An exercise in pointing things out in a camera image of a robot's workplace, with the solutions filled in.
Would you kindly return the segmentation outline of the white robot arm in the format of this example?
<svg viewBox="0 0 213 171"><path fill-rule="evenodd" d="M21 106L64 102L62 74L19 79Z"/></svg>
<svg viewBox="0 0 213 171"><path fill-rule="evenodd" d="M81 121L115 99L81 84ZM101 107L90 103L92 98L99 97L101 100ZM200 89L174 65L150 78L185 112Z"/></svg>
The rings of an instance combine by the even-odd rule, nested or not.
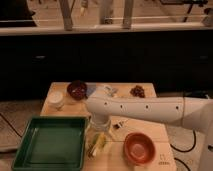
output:
<svg viewBox="0 0 213 171"><path fill-rule="evenodd" d="M112 98L90 96L86 108L97 124L110 115L180 126L205 135L198 171L213 171L213 99L189 97Z"/></svg>

